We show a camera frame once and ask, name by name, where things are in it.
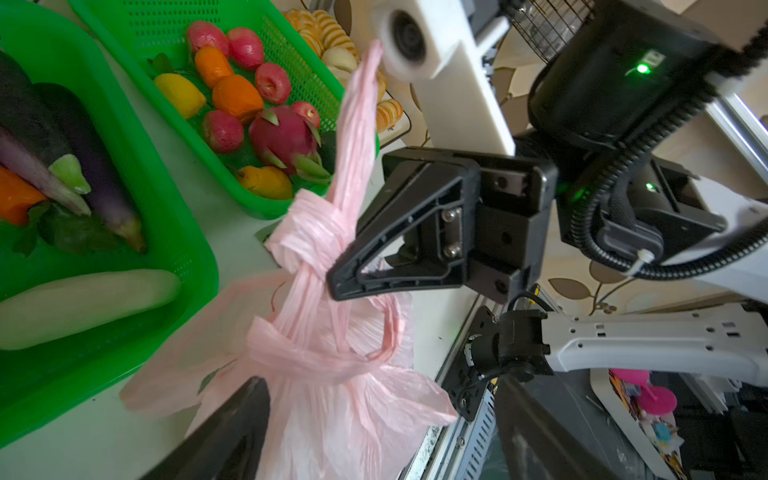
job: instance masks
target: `plastic bag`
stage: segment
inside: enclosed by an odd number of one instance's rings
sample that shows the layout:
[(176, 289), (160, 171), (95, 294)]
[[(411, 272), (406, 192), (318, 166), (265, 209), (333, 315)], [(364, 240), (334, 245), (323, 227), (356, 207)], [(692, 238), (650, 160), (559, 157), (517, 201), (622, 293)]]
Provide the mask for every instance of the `plastic bag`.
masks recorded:
[(285, 270), (229, 285), (121, 392), (130, 410), (155, 415), (200, 404), (189, 434), (263, 377), (271, 411), (258, 480), (389, 480), (429, 425), (456, 420), (447, 394), (412, 369), (409, 294), (337, 303), (326, 291), (372, 171), (381, 55), (374, 41), (346, 90), (327, 200), (300, 190), (266, 244)]

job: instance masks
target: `white tabletop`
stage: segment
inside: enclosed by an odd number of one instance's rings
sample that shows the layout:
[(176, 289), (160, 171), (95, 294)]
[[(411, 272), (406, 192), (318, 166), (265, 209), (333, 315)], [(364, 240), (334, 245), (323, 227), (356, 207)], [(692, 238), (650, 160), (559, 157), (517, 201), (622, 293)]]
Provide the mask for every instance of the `white tabletop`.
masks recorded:
[[(182, 138), (157, 113), (123, 69), (104, 51), (115, 76), (154, 142), (182, 197), (200, 224), (219, 266), (220, 285), (276, 268), (257, 233), (272, 222), (247, 216), (214, 180)], [(384, 150), (402, 147), (397, 141)], [(380, 159), (366, 205), (383, 185)], [(434, 377), (443, 363), (475, 293), (467, 288), (413, 295), (415, 368)], [(125, 381), (104, 390), (17, 442), (0, 450), (0, 477), (14, 480), (135, 480), (178, 445), (194, 415), (145, 419), (125, 411), (118, 399)]]

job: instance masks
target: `green basket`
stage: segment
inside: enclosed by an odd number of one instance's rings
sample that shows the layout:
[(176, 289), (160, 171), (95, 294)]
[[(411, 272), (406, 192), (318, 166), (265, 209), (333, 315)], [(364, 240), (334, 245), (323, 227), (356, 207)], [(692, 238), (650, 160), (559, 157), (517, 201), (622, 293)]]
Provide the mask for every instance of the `green basket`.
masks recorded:
[[(270, 0), (69, 0), (69, 3), (149, 101), (250, 215), (271, 220), (288, 211), (292, 200), (258, 197), (243, 189), (227, 169), (227, 165), (235, 168), (245, 164), (262, 166), (253, 155), (250, 142), (246, 140), (246, 145), (235, 154), (217, 156), (199, 133), (201, 118), (210, 108), (204, 108), (188, 122), (184, 120), (152, 83), (156, 73), (148, 61), (163, 52), (175, 68), (194, 68), (189, 61), (186, 33), (187, 27), (198, 20), (212, 22), (225, 32), (235, 27), (251, 28), (261, 37), (266, 61), (277, 63), (290, 77), (293, 89), (288, 103), (308, 101), (320, 113), (320, 131), (335, 130), (344, 90)], [(237, 68), (235, 71), (253, 80), (252, 72)], [(328, 190), (326, 185), (302, 182), (296, 187), (307, 187), (319, 195)]]
[(179, 297), (160, 309), (32, 348), (0, 351), (2, 447), (133, 372), (216, 295), (218, 269), (95, 42), (39, 5), (4, 0), (0, 48), (32, 81), (64, 85), (83, 101), (135, 200), (149, 247), (145, 255), (122, 246), (77, 257), (39, 240), (24, 258), (12, 252), (20, 230), (0, 220), (0, 299), (70, 276), (136, 268), (169, 270), (183, 283)]

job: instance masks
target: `carrot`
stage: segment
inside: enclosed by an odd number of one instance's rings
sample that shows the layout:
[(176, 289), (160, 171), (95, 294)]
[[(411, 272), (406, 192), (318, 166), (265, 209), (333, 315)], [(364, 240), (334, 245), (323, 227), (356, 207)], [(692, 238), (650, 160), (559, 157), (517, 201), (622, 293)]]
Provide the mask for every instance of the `carrot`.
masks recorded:
[(27, 210), (45, 195), (10, 170), (0, 167), (0, 218), (19, 227), (26, 225)]

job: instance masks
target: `black wire mesh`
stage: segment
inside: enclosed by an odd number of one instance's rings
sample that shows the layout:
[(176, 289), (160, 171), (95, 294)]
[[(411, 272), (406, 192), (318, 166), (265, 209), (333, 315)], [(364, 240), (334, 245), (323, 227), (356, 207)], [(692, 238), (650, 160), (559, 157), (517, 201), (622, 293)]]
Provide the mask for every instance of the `black wire mesh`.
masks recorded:
[(593, 0), (529, 0), (512, 24), (541, 60), (549, 62), (592, 13)]

